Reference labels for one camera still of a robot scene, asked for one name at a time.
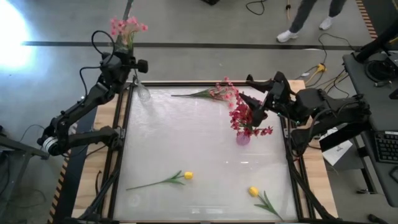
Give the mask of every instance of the person's leg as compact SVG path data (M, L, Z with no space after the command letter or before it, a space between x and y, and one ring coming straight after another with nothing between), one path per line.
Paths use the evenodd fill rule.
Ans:
M341 13L346 0L332 0L329 8L329 16L320 24L319 29L327 30L333 24L333 18Z
M290 29L279 34L277 36L277 40L279 42L286 42L289 39L297 38L297 33L303 27L304 22L307 20L308 15L310 14L313 5L316 3L317 0L302 0L300 6L298 7L297 15L294 18Z

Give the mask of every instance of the gray floor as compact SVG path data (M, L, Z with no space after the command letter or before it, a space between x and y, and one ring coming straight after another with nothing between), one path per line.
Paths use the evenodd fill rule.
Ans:
M289 26L285 1L268 0L263 16L255 16L244 5L249 1L221 0L210 7L199 0L135 0L132 13L149 25L149 31L139 34L137 42L277 44L275 37ZM292 2L292 17L299 0ZM318 25L327 15L330 0L319 1L311 13L300 38L294 45L318 45L322 33ZM96 66L100 56L92 47L21 47L18 41L90 41L97 29L109 30L109 19L121 18L127 0L61 1L9 0L0 1L0 22L9 33L0 37L0 124L10 138L20 139L31 124L48 125L51 118L72 105L83 94L78 76L82 66ZM370 36L354 0L346 7L333 27L333 35L347 38L353 45L363 45ZM345 45L341 40L323 37L327 45ZM320 50L253 50L253 49L148 49L135 51L138 58L149 61L149 73L143 80L219 80L229 76L242 80L247 74L255 78L271 78L281 71L295 78L323 60ZM347 51L329 50L328 71L322 80L339 74L341 56ZM96 81L99 71L85 71L88 86ZM339 87L354 94L347 78ZM344 97L336 90L333 97ZM32 128L24 143L35 145L39 129ZM32 159L23 178L22 187L39 189L47 202L30 209L12 209L8 220L28 218L29 223L43 223L48 218L63 158L48 161ZM388 206L383 195L357 195L364 187L361 173L356 170L329 172L333 195L341 218L366 221L374 213L390 223L398 222L398 208ZM27 201L37 199L27 197Z

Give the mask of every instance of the green leaf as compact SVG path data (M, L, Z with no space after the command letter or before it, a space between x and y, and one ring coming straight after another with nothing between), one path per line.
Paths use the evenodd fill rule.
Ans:
M172 183L172 184L181 184L185 185L184 183L179 182L178 180L170 179L170 180L165 180L165 183Z
M264 198L265 198L265 200L266 200L266 204L270 205L271 203L270 203L269 200L268 200L266 191L264 191Z
M268 208L267 206L265 206L265 205L255 204L254 206L257 206L257 207L259 207L259 208L263 208L263 209L267 210L268 212L271 212L271 211L269 210L269 208Z
M264 205L268 205L267 202L263 199L263 197L261 197L261 195L259 195L259 199L261 200L261 202L262 202Z
M175 179L176 177L178 177L178 175L180 175L182 172L182 170L180 170L178 173L176 173L173 177L171 177L170 179Z

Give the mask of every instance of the white paper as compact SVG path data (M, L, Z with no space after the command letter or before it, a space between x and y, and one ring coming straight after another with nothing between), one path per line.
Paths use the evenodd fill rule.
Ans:
M335 133L337 131L337 128L332 128L329 129L328 132L321 137L321 139L329 136L332 133ZM325 152L323 152L323 158L326 159L330 163L330 165L335 165L336 162L348 151L348 149L352 146L353 144L350 141L345 141L341 143L338 146L335 146Z

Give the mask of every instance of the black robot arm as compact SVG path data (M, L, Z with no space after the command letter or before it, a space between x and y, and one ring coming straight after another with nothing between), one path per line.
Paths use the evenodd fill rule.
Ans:
M113 149L120 147L119 134L109 126L88 133L71 135L68 133L73 123L98 105L111 101L115 94L124 89L131 69L138 69L142 73L148 71L148 64L145 60L139 60L136 63L136 59L124 50L118 50L114 55L103 53L100 65L102 73L84 99L66 111L61 111L59 116L51 120L42 137L37 140L37 143L43 146L50 155L57 156L64 154L71 147L98 142L103 142Z
M305 125L310 117L316 120L317 123L313 123L310 128L295 129L291 132L292 145L300 151L305 150L312 137L325 133L340 124L346 123L348 127L364 124L370 115L369 105L362 95L355 95L347 99L334 99L325 91L313 88L306 88L294 93L281 72L277 72L274 79L266 82L255 82L253 77L248 75L246 83L263 93L268 91L262 103L250 96L240 94L253 112L253 126L259 126L267 117L265 111L272 111L286 117L297 126ZM334 138L333 142L324 141L327 144L323 144L322 149L330 149L346 140L347 138Z

